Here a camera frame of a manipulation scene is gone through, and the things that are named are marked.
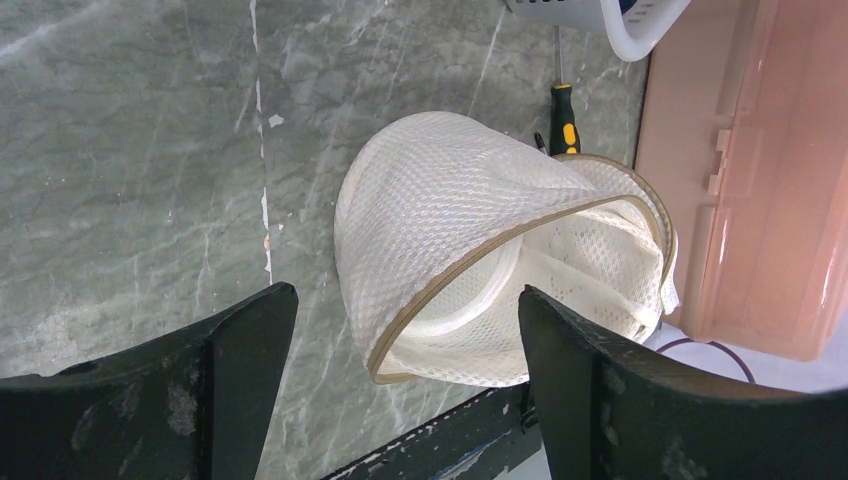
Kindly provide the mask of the white mesh laundry bag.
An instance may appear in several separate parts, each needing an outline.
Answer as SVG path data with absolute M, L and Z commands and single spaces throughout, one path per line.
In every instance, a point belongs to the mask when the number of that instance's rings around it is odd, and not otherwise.
M 451 112 L 404 117 L 362 147 L 334 244 L 351 331 L 378 384 L 525 382 L 526 285 L 637 343 L 680 303 L 672 220 L 633 169 L 551 157 Z

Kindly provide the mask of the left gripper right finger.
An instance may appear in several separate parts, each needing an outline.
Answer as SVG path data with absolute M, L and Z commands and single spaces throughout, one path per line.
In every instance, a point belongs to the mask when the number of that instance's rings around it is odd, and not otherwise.
M 696 369 L 527 286 L 521 339 L 555 479 L 843 479 L 847 394 Z

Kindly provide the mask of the navy blue bra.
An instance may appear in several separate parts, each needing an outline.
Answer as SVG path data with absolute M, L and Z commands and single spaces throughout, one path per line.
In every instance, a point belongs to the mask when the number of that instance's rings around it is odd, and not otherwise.
M 645 11 L 654 8 L 655 0 L 619 0 L 621 14 L 626 15 L 644 15 Z

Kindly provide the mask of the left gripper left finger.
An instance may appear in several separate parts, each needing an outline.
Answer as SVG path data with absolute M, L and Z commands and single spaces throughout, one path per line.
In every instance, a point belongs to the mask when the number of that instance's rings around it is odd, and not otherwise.
M 298 310 L 276 283 L 52 376 L 1 382 L 5 479 L 251 479 Z

